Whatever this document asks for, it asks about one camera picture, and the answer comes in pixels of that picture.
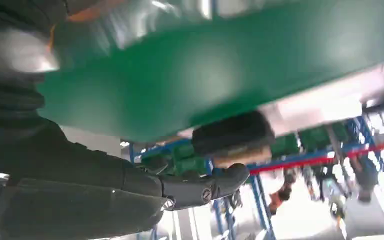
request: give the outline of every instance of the worker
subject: worker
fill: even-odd
[[[378,171],[375,164],[368,158],[367,154],[359,154],[350,159],[351,167],[354,170],[355,178],[360,186],[358,201],[368,204],[372,201],[372,194],[378,184]]]
[[[87,8],[96,0],[68,2]],[[52,25],[67,17],[54,10],[65,11],[66,3],[0,0],[0,43],[8,40],[4,33],[48,39]],[[0,45],[0,173],[9,175],[0,185],[1,238],[98,239],[146,231],[159,222],[163,207],[206,204],[234,193],[249,176],[242,164],[194,179],[153,175],[68,141],[55,122],[37,113],[45,104],[36,91],[44,75],[15,71],[21,62],[5,61],[8,50],[28,57],[35,49]]]
[[[278,208],[282,205],[282,203],[291,198],[292,185],[297,180],[297,173],[295,169],[282,169],[282,172],[284,177],[283,184],[280,189],[274,193],[269,193],[270,204],[268,205],[268,208],[272,216],[276,215]]]

